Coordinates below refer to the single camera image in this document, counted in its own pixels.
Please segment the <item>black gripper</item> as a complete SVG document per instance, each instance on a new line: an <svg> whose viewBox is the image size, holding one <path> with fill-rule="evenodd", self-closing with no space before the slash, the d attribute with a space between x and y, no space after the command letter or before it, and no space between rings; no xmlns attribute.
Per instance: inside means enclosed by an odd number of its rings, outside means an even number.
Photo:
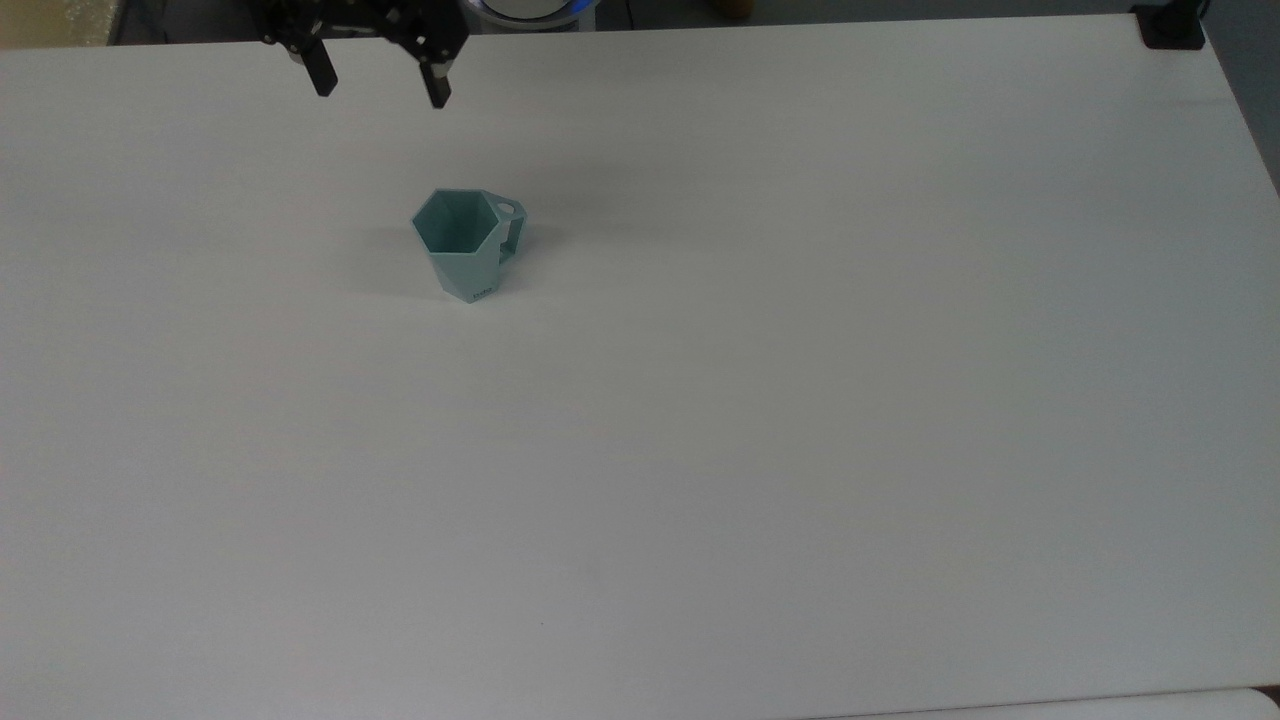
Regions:
<svg viewBox="0 0 1280 720"><path fill-rule="evenodd" d="M457 1L252 1L259 36L288 49L320 97L338 78L324 40L338 32L384 38L419 60L430 104L443 109L452 95L449 72L470 37Z"/></svg>

